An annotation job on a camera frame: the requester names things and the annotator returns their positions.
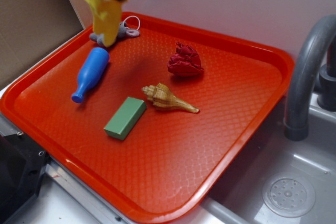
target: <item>toy mouse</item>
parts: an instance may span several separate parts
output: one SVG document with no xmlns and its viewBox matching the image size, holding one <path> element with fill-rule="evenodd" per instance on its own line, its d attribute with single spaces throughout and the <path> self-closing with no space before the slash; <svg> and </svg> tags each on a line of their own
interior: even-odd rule
<svg viewBox="0 0 336 224">
<path fill-rule="evenodd" d="M 126 23 L 126 20 L 129 19 L 129 18 L 136 18 L 139 22 L 139 25 L 137 27 L 137 29 L 132 29 L 132 28 L 129 28 L 127 26 L 127 23 Z M 136 37 L 139 37 L 140 36 L 140 32 L 139 32 L 139 29 L 140 29 L 140 20 L 138 17 L 136 16 L 129 16 L 127 17 L 124 21 L 120 22 L 119 23 L 119 28 L 118 28 L 118 34 L 117 34 L 117 39 L 125 39 L 127 37 L 129 38 L 136 38 Z M 97 42 L 97 44 L 101 47 L 104 47 L 104 34 L 99 34 L 97 35 L 96 33 L 92 33 L 90 34 L 90 39 Z"/>
</svg>

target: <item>gray faucet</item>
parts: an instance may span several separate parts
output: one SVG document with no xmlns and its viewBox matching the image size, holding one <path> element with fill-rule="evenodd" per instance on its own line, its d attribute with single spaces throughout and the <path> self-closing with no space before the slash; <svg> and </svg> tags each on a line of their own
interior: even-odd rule
<svg viewBox="0 0 336 224">
<path fill-rule="evenodd" d="M 327 64 L 321 66 L 327 53 Z M 336 15 L 319 20 L 311 29 L 297 59 L 285 108 L 285 136 L 299 141 L 308 136 L 308 112 L 314 84 L 321 87 L 318 104 L 336 111 Z"/>
</svg>

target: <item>drain cover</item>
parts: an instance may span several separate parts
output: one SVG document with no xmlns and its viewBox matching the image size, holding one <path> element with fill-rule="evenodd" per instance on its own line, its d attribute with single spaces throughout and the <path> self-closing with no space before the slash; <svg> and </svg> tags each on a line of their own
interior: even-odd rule
<svg viewBox="0 0 336 224">
<path fill-rule="evenodd" d="M 315 203 L 315 191 L 310 182 L 293 173 L 279 173 L 270 177 L 262 189 L 266 206 L 283 217 L 300 217 Z"/>
</svg>

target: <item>yellow cloth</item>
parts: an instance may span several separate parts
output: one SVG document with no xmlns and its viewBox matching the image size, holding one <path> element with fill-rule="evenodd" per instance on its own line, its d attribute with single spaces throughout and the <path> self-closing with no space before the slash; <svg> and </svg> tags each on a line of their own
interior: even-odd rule
<svg viewBox="0 0 336 224">
<path fill-rule="evenodd" d="M 104 34 L 104 46 L 113 45 L 118 35 L 123 2 L 118 0 L 85 1 L 89 4 L 93 14 L 93 32 L 97 35 Z"/>
</svg>

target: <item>brown cardboard box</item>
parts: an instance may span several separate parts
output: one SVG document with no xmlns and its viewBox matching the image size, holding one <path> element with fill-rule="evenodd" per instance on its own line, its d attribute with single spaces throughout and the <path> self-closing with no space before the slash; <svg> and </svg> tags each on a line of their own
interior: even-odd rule
<svg viewBox="0 0 336 224">
<path fill-rule="evenodd" d="M 0 89 L 81 30 L 69 0 L 0 0 Z"/>
</svg>

